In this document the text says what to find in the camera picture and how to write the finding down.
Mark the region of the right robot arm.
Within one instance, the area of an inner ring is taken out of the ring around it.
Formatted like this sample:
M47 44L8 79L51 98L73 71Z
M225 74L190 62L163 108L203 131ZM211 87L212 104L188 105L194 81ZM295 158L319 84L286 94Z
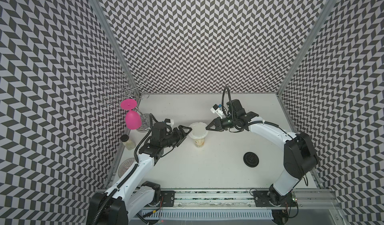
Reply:
M259 135L283 152L283 171L269 187L266 194L269 204L280 207L292 196L296 185L319 163L312 138L306 133L288 132L279 125L266 121L257 113L246 112L238 99L231 98L230 88L225 86L222 97L228 102L215 104L211 111L218 117L206 126L207 131L232 133L251 132Z

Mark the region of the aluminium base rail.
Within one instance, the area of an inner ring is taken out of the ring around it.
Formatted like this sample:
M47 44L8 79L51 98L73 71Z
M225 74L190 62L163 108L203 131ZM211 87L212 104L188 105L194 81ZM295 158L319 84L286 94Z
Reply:
M145 220L269 220L277 210L296 212L326 210L339 214L341 205L327 189L295 189L279 205L270 202L267 189L170 189L164 192L162 207L145 207Z

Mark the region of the illustrated paper milk tea cup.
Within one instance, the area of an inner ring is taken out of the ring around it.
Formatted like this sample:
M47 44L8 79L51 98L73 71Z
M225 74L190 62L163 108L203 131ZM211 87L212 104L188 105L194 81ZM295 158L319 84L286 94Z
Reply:
M205 144L205 136L192 136L192 139L194 140L195 146L200 148Z

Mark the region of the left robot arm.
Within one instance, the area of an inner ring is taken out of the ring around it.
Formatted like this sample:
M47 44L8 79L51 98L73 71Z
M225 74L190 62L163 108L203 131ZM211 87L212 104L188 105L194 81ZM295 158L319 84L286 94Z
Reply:
M135 148L135 161L124 175L104 193L93 195L86 224L127 225L147 205L160 204L161 186L142 180L164 156L164 149L181 145L192 130L182 125L171 128L166 121L154 123Z

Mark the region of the small glass jar black lid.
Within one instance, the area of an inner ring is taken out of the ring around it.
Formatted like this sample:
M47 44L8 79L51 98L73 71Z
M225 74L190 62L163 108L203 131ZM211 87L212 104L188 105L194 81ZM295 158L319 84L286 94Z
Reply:
M127 134L122 135L120 137L120 140L127 150L130 151L136 148L135 142L129 137L129 135Z

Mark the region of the pink plastic wine glass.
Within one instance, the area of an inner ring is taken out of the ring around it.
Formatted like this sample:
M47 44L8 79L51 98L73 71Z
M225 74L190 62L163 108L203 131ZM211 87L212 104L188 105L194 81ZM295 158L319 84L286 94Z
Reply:
M134 111L137 105L137 101L134 99L125 99L120 103L120 107L126 111L125 123L130 130L136 130L142 125L141 116Z

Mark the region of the black plastic cup lid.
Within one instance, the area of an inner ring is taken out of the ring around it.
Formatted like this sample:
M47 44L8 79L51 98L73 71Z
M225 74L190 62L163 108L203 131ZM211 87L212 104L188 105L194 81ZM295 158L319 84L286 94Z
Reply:
M255 168L259 165L259 157L253 152L247 152L243 156L243 162L250 168Z

